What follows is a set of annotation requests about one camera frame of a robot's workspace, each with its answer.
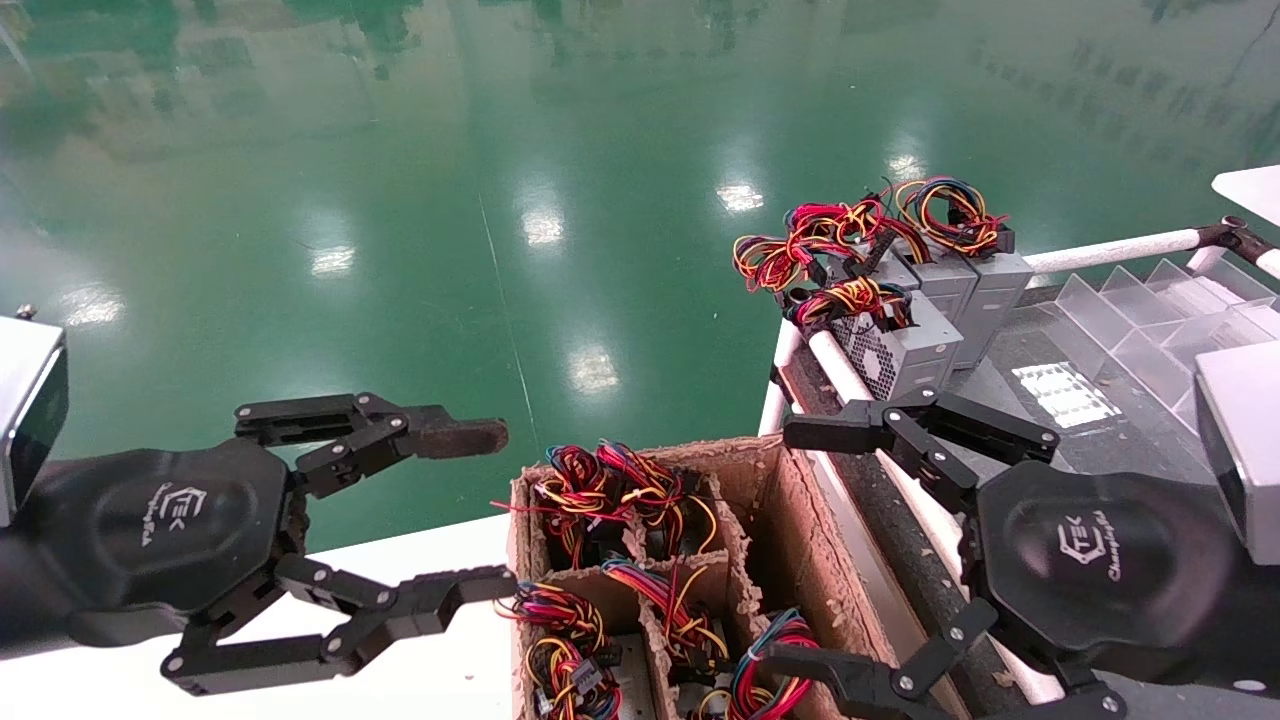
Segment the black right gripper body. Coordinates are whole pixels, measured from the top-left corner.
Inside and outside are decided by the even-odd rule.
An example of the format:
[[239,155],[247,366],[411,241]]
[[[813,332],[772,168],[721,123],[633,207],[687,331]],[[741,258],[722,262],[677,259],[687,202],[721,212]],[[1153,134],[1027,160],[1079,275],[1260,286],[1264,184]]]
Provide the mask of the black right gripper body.
[[1243,548],[1216,489],[1024,461],[975,491],[965,579],[992,637],[1047,673],[1079,662],[1157,683],[1210,667]]

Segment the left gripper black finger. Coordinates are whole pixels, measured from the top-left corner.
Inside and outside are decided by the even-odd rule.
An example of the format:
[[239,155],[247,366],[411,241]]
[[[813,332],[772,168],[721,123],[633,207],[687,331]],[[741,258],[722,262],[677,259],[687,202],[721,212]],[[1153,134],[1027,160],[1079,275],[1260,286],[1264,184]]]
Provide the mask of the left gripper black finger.
[[411,457],[448,460],[502,451],[499,418],[458,420],[442,405],[399,406],[374,393],[248,404],[236,436],[262,447],[317,445],[297,457],[296,489],[325,498]]
[[512,596],[517,578],[504,565],[435,571],[396,587],[339,571],[301,555],[271,569],[259,598],[266,609],[284,593],[346,616],[328,634],[220,644],[237,616],[192,621],[160,673],[195,697],[259,691],[352,676],[399,641],[445,632],[466,603]]

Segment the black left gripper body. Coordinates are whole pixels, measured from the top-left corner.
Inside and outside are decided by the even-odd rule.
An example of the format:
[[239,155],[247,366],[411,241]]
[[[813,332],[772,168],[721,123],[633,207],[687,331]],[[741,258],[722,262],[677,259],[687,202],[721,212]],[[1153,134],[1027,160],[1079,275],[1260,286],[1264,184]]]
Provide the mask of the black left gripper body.
[[305,497],[247,439],[47,465],[22,509],[22,644],[118,648],[261,611],[305,551]]

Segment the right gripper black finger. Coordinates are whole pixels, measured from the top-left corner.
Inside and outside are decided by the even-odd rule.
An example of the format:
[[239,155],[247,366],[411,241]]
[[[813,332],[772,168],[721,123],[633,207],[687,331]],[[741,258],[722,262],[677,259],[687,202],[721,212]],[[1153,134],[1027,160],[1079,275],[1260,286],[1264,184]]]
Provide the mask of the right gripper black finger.
[[835,415],[794,414],[783,424],[788,448],[869,455],[882,451],[951,514],[975,507],[978,474],[943,443],[1012,466],[1051,462],[1060,438],[1027,419],[937,388],[890,401],[851,400]]
[[[864,655],[800,644],[769,643],[760,652],[762,667],[785,676],[826,685],[835,705],[855,719],[952,719],[933,706],[933,685],[996,625],[998,612],[984,600],[973,600],[946,632],[932,635],[904,667]],[[1030,705],[992,719],[1125,719],[1125,701],[1100,680],[1069,683],[1061,700]]]

